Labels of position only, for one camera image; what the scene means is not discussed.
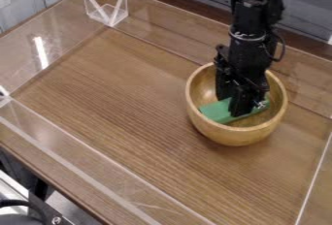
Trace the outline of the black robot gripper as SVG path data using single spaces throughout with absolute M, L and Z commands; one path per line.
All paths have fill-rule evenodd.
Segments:
M 240 117 L 270 105 L 266 92 L 254 87 L 269 86 L 266 70 L 274 61 L 276 38 L 270 31 L 230 31 L 229 37 L 229 47 L 217 46 L 216 94 L 220 101 L 230 97 L 228 110 Z

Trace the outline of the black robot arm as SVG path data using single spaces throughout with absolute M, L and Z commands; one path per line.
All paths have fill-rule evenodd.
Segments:
M 229 99 L 233 117 L 249 114 L 265 105 L 270 91 L 266 70 L 281 60 L 274 56 L 282 38 L 274 32 L 281 20 L 282 0 L 230 0 L 233 15 L 229 47 L 217 46 L 214 65 L 217 99 Z

